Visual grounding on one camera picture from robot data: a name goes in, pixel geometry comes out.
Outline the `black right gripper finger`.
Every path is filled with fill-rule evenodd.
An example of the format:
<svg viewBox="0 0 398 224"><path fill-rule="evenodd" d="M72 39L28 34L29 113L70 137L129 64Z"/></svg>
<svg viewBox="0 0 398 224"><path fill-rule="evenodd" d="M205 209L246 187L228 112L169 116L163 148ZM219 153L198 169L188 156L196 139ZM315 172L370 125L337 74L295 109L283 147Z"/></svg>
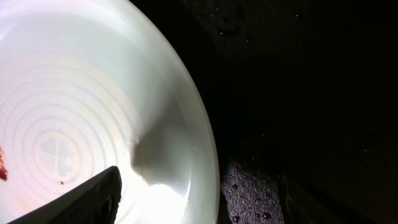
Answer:
<svg viewBox="0 0 398 224"><path fill-rule="evenodd" d="M111 166L10 224L113 224L121 201L121 189L119 169Z"/></svg>

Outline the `light green plate with stain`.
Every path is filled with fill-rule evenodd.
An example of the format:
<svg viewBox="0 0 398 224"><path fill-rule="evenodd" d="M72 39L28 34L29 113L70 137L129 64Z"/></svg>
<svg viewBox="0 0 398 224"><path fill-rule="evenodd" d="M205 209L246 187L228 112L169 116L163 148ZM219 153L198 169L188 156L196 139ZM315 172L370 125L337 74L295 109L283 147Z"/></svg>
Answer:
<svg viewBox="0 0 398 224"><path fill-rule="evenodd" d="M116 223L216 223L220 180L200 94L128 1L1 2L1 222L103 170Z"/></svg>

